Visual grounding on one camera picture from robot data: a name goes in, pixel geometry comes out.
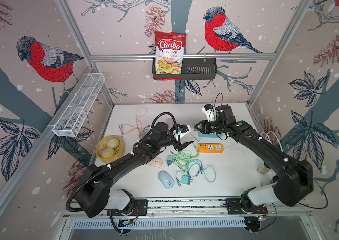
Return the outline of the teal USB charger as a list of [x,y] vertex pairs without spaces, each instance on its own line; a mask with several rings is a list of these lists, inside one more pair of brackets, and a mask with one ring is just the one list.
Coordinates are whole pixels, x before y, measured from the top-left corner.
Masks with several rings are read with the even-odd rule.
[[181,185],[190,185],[192,181],[192,178],[186,175],[183,175],[180,179],[177,178],[177,183],[179,187]]
[[168,167],[169,167],[170,165],[172,165],[173,159],[174,159],[174,158],[173,158],[173,155],[169,155],[169,156],[168,156],[167,161],[166,161]]

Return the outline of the pink wireless mouse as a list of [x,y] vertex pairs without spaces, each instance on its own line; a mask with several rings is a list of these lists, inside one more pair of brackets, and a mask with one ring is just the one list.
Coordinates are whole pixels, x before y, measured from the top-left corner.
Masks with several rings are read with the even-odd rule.
[[155,167],[155,168],[160,168],[162,164],[163,164],[163,161],[160,158],[154,158],[153,160],[147,163],[148,166]]

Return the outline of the light blue wireless mouse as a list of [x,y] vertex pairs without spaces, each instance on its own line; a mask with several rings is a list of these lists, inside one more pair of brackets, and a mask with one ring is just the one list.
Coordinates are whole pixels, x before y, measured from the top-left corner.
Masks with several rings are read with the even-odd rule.
[[166,189],[171,189],[175,185],[175,181],[166,171],[160,171],[157,177]]

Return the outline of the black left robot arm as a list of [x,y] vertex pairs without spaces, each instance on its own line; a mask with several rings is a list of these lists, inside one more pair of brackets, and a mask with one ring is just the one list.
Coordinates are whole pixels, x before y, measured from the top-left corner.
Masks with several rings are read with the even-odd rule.
[[161,113],[155,117],[150,130],[132,146],[132,151],[120,159],[97,167],[88,166],[81,176],[77,188],[68,197],[67,211],[85,212],[93,218],[103,210],[132,208],[133,196],[125,189],[121,191],[122,200],[111,194],[112,186],[132,170],[155,159],[162,149],[172,146],[183,150],[190,143],[181,143],[181,138],[191,131],[189,125],[180,125],[173,114]]

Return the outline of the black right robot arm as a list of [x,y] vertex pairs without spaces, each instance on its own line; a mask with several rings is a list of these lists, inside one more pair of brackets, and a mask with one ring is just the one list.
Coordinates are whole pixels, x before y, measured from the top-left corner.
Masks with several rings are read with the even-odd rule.
[[248,122],[237,120],[231,106],[221,103],[205,104],[199,108],[202,118],[194,129],[204,135],[224,135],[246,147],[269,167],[278,177],[277,181],[248,189],[241,195],[241,208],[251,212],[263,204],[282,203],[288,207],[301,205],[309,209],[314,206],[302,200],[314,191],[318,184],[313,176],[313,166],[288,155],[269,141]]

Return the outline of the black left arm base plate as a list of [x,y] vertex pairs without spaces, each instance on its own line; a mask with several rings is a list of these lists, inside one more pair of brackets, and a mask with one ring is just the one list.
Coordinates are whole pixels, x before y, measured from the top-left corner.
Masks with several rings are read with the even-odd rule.
[[135,199],[133,204],[129,203],[123,210],[107,210],[106,215],[110,216],[110,213],[115,217],[119,216],[146,216],[147,214],[147,207],[148,207],[148,200],[147,199]]

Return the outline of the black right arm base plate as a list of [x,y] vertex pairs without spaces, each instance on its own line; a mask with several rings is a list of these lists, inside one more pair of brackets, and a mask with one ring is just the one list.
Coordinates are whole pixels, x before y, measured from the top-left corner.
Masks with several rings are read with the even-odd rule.
[[267,215],[266,205],[255,206],[251,202],[243,201],[240,197],[227,198],[223,206],[227,209],[229,215]]

